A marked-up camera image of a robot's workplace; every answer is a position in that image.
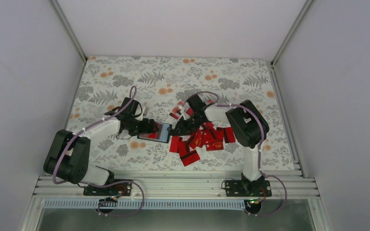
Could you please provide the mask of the black leather card holder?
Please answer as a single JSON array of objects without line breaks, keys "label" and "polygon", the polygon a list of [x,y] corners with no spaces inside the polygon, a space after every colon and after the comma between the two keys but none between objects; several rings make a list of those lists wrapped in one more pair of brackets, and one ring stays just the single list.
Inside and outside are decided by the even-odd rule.
[{"label": "black leather card holder", "polygon": [[137,138],[146,141],[154,141],[161,143],[169,143],[171,134],[170,129],[172,128],[171,124],[167,123],[156,123],[157,130],[154,133],[141,134]]}]

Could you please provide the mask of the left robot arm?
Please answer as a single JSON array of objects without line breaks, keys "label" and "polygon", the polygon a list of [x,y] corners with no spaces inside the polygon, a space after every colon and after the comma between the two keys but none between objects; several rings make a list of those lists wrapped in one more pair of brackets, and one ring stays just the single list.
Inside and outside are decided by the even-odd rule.
[{"label": "left robot arm", "polygon": [[130,136],[157,132],[157,123],[144,118],[144,109],[138,112],[139,108],[138,101],[125,98],[120,107],[111,109],[99,121],[80,131],[59,130],[43,164],[44,172],[52,176],[55,184],[84,183],[95,185],[103,195],[112,193],[115,182],[111,171],[92,166],[90,152],[94,145],[123,131]]}]

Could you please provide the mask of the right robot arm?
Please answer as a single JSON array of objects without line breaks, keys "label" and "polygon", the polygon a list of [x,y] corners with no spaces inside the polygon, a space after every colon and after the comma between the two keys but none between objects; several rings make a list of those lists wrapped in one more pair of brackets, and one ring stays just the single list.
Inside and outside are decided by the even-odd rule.
[{"label": "right robot arm", "polygon": [[243,146],[242,191],[248,196],[255,195],[260,190],[260,182],[266,178],[261,168],[261,146],[270,130],[259,110],[250,100],[239,104],[206,104],[197,93],[186,103],[193,114],[187,119],[180,118],[170,134],[188,136],[206,122],[228,123],[236,141]]}]

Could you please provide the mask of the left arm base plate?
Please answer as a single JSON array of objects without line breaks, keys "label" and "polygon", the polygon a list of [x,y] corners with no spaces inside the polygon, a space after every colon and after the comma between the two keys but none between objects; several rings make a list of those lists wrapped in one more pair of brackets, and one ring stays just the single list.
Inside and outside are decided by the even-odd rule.
[{"label": "left arm base plate", "polygon": [[130,196],[132,189],[131,182],[116,184],[107,188],[86,186],[83,191],[85,196]]}]

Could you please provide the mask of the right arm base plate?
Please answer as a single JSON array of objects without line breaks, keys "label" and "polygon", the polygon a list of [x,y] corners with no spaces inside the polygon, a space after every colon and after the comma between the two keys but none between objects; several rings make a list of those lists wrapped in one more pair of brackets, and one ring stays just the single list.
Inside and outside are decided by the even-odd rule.
[{"label": "right arm base plate", "polygon": [[242,180],[225,180],[224,189],[227,197],[271,197],[272,189],[268,180],[253,186],[243,184]]}]

